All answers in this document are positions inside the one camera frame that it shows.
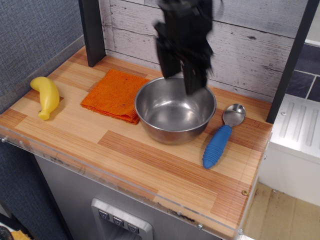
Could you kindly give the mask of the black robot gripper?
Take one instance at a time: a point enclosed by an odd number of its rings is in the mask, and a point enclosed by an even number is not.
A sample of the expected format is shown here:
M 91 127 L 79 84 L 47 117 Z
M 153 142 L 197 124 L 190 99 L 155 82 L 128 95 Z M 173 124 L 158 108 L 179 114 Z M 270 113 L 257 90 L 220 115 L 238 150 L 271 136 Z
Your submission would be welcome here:
M 211 0 L 158 0 L 164 21 L 154 28 L 157 57 L 162 75 L 172 77 L 181 71 L 187 95 L 207 85 L 211 69 L 211 49 L 207 35 L 213 28 Z

